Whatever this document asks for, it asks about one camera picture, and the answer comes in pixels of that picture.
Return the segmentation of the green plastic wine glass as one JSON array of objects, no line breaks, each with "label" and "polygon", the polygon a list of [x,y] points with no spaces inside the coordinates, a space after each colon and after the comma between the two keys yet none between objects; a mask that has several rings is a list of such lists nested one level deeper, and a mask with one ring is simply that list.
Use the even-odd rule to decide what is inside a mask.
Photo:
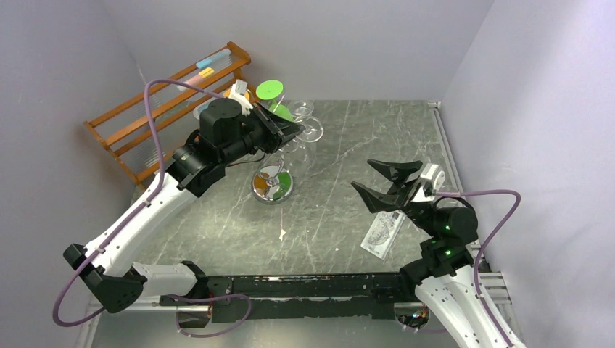
[{"label": "green plastic wine glass", "polygon": [[281,81],[274,79],[263,81],[257,86],[255,93],[267,110],[285,120],[294,120],[291,112],[284,105],[284,84]]}]

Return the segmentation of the clear wine glass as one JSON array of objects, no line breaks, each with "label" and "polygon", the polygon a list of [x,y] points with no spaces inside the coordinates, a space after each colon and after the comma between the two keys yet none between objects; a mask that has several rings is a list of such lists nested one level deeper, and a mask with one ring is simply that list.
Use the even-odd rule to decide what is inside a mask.
[{"label": "clear wine glass", "polygon": [[296,120],[299,117],[311,116],[313,114],[314,104],[310,100],[295,100],[288,103],[287,109],[292,119]]}]

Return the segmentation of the orange plastic wine glass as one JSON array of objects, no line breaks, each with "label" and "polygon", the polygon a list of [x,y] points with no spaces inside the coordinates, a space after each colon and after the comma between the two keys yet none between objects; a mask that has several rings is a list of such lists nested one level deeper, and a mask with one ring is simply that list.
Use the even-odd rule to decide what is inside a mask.
[{"label": "orange plastic wine glass", "polygon": [[[226,98],[231,98],[232,96],[239,96],[240,93],[235,91],[233,88],[228,88],[223,92],[223,96]],[[250,92],[249,90],[245,90],[243,91],[242,96],[247,100],[250,101],[251,97],[250,97]]]}]

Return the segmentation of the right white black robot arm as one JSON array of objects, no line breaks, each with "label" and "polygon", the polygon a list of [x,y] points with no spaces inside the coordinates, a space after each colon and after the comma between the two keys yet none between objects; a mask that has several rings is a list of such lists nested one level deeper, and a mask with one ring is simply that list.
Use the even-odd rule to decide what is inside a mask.
[{"label": "right white black robot arm", "polygon": [[524,347],[479,278],[484,250],[468,249],[479,225],[468,194],[442,190],[445,173],[436,164],[367,163],[392,184],[381,193],[351,183],[369,212],[401,212],[430,237],[421,258],[400,269],[401,296],[426,305],[459,347]]}]

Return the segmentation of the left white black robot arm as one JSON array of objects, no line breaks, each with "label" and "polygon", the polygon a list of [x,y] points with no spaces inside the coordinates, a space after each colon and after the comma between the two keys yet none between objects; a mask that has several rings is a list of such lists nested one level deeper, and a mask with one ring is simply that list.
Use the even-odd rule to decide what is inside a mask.
[{"label": "left white black robot arm", "polygon": [[143,196],[111,228],[82,246],[70,245],[64,258],[102,305],[117,313],[137,299],[178,295],[191,305],[207,295],[207,276],[193,262],[144,265],[140,249],[169,220],[200,198],[240,158],[277,152],[305,127],[260,104],[248,114],[233,99],[216,99],[199,114],[199,129],[176,149]]}]

